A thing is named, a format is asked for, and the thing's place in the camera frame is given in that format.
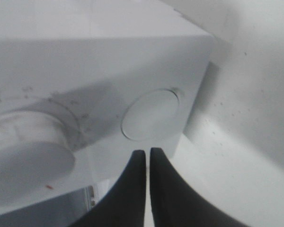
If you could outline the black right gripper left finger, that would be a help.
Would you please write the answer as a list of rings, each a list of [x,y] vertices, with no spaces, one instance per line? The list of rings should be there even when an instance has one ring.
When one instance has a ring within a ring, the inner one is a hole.
[[[108,194],[86,216],[86,227],[142,227],[146,200],[146,157],[132,153]]]

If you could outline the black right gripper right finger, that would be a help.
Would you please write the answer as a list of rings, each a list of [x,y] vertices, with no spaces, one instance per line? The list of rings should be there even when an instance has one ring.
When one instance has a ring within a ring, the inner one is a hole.
[[[191,188],[161,148],[150,151],[150,197],[157,227],[245,226]]]

